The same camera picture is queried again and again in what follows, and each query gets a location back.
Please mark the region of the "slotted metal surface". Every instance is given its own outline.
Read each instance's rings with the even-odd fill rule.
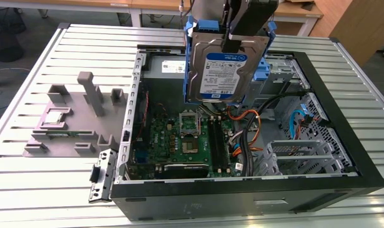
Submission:
[[[183,45],[175,29],[71,25],[59,29],[0,120],[0,227],[351,227],[384,228],[384,189],[315,213],[131,223],[114,203],[88,204],[96,159],[24,158],[25,141],[49,101],[52,84],[92,71],[101,91],[128,91],[138,44]],[[272,50],[307,52],[384,177],[384,100],[360,69],[327,38],[279,36]]]

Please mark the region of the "hard drive label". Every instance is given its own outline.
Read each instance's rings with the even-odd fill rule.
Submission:
[[[200,93],[204,98],[227,98],[235,93],[240,76],[239,68],[246,65],[247,55],[210,53],[206,56],[206,68]]]

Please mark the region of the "black wastebasket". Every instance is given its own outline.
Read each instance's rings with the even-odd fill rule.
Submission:
[[[25,31],[19,8],[0,7],[0,25],[15,34]]]
[[[0,62],[13,62],[23,57],[23,48],[16,35],[0,26]]]

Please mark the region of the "motherboard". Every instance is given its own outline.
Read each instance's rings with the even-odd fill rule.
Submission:
[[[194,111],[154,118],[148,144],[134,149],[132,179],[232,177],[227,148],[231,130],[231,120],[203,118]]]

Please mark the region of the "hard drive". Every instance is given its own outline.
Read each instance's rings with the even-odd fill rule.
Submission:
[[[195,32],[187,102],[240,103],[268,44],[268,37],[234,36],[242,45],[238,53],[223,53],[223,34]]]

